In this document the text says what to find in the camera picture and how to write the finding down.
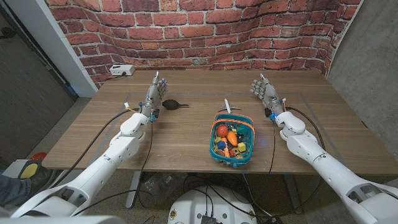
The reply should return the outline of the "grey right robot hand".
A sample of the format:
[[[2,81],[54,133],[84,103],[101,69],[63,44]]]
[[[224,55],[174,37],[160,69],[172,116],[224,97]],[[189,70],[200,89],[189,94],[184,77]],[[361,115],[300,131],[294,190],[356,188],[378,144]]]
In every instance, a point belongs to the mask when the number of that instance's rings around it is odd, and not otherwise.
[[[262,73],[260,73],[260,80],[253,80],[250,92],[256,95],[264,105],[275,115],[283,113],[285,110],[282,105],[282,99],[278,96],[274,86],[269,82]]]

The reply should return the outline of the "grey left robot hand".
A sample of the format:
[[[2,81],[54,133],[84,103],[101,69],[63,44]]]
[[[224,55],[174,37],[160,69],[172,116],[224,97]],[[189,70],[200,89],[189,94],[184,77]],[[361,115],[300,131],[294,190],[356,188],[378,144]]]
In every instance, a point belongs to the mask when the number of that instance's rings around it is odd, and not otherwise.
[[[156,71],[152,84],[150,84],[145,100],[142,103],[141,114],[149,117],[154,110],[159,108],[166,92],[167,81],[164,78],[159,78],[159,71]]]

